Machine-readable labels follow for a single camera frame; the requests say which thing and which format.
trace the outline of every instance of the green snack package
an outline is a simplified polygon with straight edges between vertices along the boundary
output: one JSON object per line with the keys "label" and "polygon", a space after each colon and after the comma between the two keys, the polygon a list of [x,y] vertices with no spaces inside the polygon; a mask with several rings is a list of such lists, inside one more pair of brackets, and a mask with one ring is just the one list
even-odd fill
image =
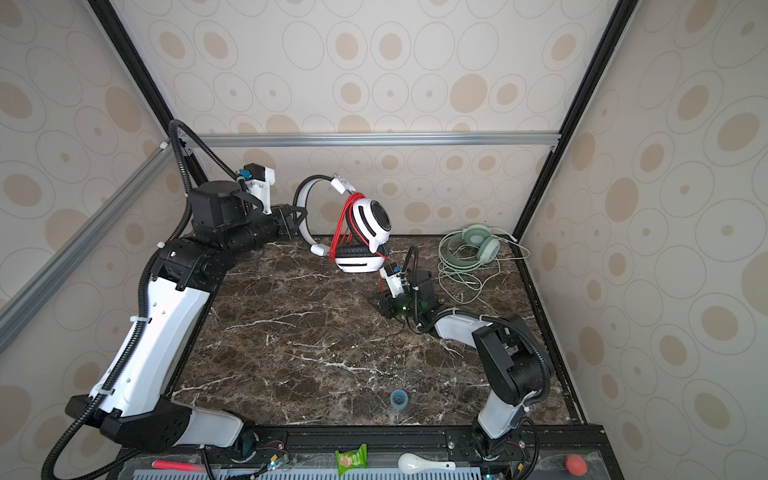
{"label": "green snack package", "polygon": [[339,453],[336,450],[336,461],[339,463],[339,477],[350,468],[365,468],[368,458],[368,446],[363,443],[359,449]]}

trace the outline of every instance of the blue tape roll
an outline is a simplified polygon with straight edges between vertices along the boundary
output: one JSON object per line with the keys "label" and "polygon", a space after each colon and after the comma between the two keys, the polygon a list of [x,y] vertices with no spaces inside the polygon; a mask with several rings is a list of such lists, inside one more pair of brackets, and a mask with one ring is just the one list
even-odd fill
{"label": "blue tape roll", "polygon": [[389,396],[389,404],[398,412],[406,409],[406,406],[408,406],[408,394],[400,389],[395,390]]}

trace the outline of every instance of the red ball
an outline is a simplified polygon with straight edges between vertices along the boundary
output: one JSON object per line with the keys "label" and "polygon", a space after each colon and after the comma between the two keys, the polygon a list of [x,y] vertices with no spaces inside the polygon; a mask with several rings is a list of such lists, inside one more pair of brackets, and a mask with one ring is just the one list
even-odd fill
{"label": "red ball", "polygon": [[565,468],[568,469],[571,475],[576,475],[577,477],[581,477],[583,474],[587,473],[587,464],[584,462],[581,455],[569,455],[565,457]]}

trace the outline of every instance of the gray vent grille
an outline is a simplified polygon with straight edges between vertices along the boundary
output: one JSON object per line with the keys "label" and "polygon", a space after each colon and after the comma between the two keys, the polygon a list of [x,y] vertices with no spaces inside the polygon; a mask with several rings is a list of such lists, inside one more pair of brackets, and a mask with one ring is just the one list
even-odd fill
{"label": "gray vent grille", "polygon": [[[225,469],[217,474],[217,480],[253,472],[253,469]],[[207,480],[207,476],[173,470],[137,470],[134,480]],[[358,468],[346,472],[341,478],[335,468],[295,468],[287,472],[267,472],[260,475],[259,480],[481,480],[481,476],[480,469],[476,467],[457,467],[452,472],[433,470],[415,475],[404,475],[397,468]]]}

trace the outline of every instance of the beige wallpaper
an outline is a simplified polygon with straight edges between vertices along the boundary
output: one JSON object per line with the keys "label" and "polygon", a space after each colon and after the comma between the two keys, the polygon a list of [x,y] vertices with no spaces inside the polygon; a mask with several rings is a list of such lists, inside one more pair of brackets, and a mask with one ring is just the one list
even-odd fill
{"label": "beige wallpaper", "polygon": [[[64,407],[91,390],[135,315],[141,271],[184,211],[173,161],[123,215],[13,343],[0,354],[0,478],[36,480],[48,450],[71,423]],[[112,460],[118,446],[83,428],[57,473],[82,474]]]}
{"label": "beige wallpaper", "polygon": [[[273,204],[292,203],[312,174],[338,174],[384,205],[393,233],[444,233],[468,223],[511,230],[549,153],[546,145],[471,147],[220,148],[232,168],[256,162],[275,168]],[[228,177],[198,152],[212,179]],[[307,203],[312,233],[333,233],[343,198],[328,182]]]}
{"label": "beige wallpaper", "polygon": [[766,477],[766,47],[766,2],[645,2],[524,238],[629,479]]}
{"label": "beige wallpaper", "polygon": [[[0,1],[0,307],[156,148],[162,132],[74,0]],[[0,354],[0,478],[36,480],[128,331],[138,275],[184,208],[169,166]],[[84,473],[117,446],[84,429],[58,464]]]}
{"label": "beige wallpaper", "polygon": [[0,2],[0,307],[164,137],[75,0]]}
{"label": "beige wallpaper", "polygon": [[557,130],[615,2],[114,0],[202,132]]}
{"label": "beige wallpaper", "polygon": [[[614,3],[114,2],[176,115],[200,133],[241,134],[557,130]],[[440,233],[511,228],[543,149],[267,150],[281,200],[306,172],[339,169],[386,201],[398,233]],[[225,156],[240,167],[242,153]],[[319,231],[337,202],[315,202]]]}

